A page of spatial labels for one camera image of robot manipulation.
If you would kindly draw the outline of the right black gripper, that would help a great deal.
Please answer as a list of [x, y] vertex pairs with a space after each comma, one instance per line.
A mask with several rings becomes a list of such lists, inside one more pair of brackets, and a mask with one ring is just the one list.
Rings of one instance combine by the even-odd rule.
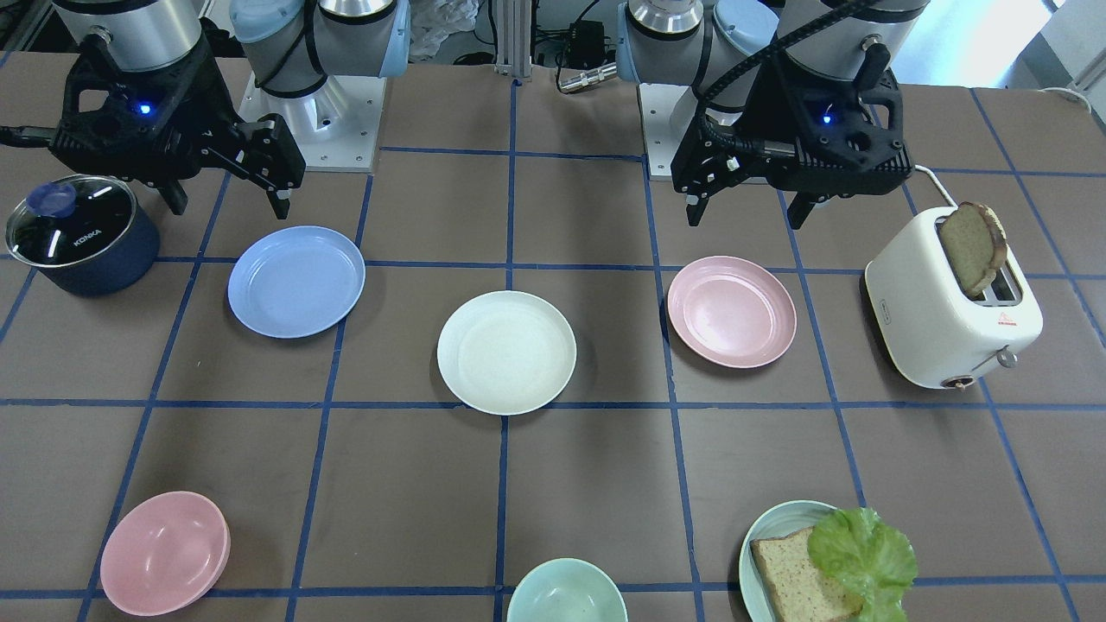
[[85, 38], [48, 149], [72, 172], [142, 182], [177, 216], [189, 203], [181, 182], [220, 167], [263, 189], [285, 220], [307, 170], [284, 120], [247, 123], [236, 112], [206, 37], [168, 66], [143, 72], [119, 68], [105, 38]]

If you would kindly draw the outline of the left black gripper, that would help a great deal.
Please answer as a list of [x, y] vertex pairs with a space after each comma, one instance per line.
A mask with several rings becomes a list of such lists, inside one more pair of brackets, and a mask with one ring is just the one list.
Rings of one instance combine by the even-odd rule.
[[793, 194], [786, 210], [792, 230], [832, 198], [900, 188], [915, 165], [890, 58], [880, 40], [862, 43], [860, 66], [838, 81], [800, 68], [781, 51], [759, 68], [733, 124], [696, 115], [671, 160], [687, 222], [700, 225], [716, 193], [751, 178]]

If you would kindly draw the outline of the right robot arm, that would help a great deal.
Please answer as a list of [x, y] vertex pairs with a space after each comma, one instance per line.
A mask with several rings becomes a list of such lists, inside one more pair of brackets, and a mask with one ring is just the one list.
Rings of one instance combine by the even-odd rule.
[[230, 172], [276, 218], [301, 186], [302, 146], [345, 120], [340, 76], [398, 76], [407, 1], [232, 1], [229, 30], [190, 1], [56, 1], [79, 43], [48, 151], [72, 172], [142, 182], [171, 212], [181, 182]]

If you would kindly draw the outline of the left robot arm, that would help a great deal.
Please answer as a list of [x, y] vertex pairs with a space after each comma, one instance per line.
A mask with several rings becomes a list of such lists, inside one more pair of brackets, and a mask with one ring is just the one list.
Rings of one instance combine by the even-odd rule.
[[888, 194], [912, 176], [893, 58], [925, 1], [627, 1], [624, 81], [689, 90], [669, 175], [699, 225], [714, 194], [761, 178], [817, 205]]

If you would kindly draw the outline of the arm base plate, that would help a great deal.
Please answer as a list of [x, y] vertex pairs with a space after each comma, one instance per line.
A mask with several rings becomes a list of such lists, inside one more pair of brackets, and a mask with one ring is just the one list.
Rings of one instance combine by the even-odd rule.
[[639, 84], [641, 131], [653, 182], [671, 182], [671, 163], [693, 118], [690, 86]]
[[278, 99], [246, 86], [238, 114], [255, 121], [276, 113], [288, 123], [307, 172], [371, 174], [377, 154], [387, 79], [331, 76], [315, 93]]

